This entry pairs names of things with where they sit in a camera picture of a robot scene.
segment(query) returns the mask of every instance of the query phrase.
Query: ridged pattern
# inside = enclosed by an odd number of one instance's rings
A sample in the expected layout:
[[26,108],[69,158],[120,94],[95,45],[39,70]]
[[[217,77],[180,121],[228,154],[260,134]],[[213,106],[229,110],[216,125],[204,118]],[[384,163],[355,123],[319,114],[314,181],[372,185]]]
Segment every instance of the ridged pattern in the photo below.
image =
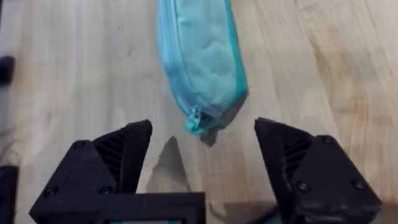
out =
[[286,161],[285,173],[288,178],[291,179],[296,170],[299,168],[301,161],[311,146],[311,143],[312,142],[309,139],[301,139],[295,142],[293,145],[284,146]]
[[124,150],[124,135],[115,134],[106,140],[96,142],[95,148],[112,173],[116,183],[120,183]]

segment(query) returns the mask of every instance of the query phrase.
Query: zipper pull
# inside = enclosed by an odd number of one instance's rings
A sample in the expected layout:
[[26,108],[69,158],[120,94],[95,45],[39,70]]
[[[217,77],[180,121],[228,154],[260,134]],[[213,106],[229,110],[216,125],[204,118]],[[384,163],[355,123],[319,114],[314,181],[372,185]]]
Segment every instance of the zipper pull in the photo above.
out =
[[199,128],[201,120],[201,109],[199,106],[194,106],[191,108],[191,114],[187,118],[187,122],[184,127],[192,134],[201,134],[204,133],[205,130],[203,128]]

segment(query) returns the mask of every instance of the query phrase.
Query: fabric pouch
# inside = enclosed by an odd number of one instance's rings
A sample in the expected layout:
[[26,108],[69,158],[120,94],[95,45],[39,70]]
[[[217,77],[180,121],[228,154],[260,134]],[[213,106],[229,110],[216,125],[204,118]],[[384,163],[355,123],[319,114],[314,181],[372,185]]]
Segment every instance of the fabric pouch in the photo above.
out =
[[160,59],[185,128],[203,134],[247,93],[229,0],[159,0]]

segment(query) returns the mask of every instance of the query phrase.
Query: wooden surface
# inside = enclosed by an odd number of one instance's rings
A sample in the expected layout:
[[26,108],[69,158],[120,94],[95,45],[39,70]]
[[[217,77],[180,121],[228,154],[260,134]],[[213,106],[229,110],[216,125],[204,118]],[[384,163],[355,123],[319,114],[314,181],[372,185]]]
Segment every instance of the wooden surface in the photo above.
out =
[[0,158],[21,166],[16,223],[77,139],[150,119],[140,192],[204,190],[209,223],[274,201],[254,119],[340,140],[398,223],[398,1],[232,0],[249,96],[213,147],[182,129],[156,47],[156,0],[5,0]]

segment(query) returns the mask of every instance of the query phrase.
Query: black object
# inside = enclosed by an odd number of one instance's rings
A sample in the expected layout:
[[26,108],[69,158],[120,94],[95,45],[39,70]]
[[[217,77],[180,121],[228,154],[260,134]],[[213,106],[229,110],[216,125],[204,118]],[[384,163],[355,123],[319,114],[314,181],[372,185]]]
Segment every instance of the black object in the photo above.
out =
[[205,195],[135,194],[152,134],[147,121],[74,143],[30,210],[38,224],[205,222]]
[[0,167],[0,223],[13,224],[17,193],[18,168]]
[[365,224],[380,211],[381,201],[331,136],[264,118],[255,130],[283,223]]
[[15,68],[15,58],[5,56],[0,58],[0,86],[8,85],[12,81]]

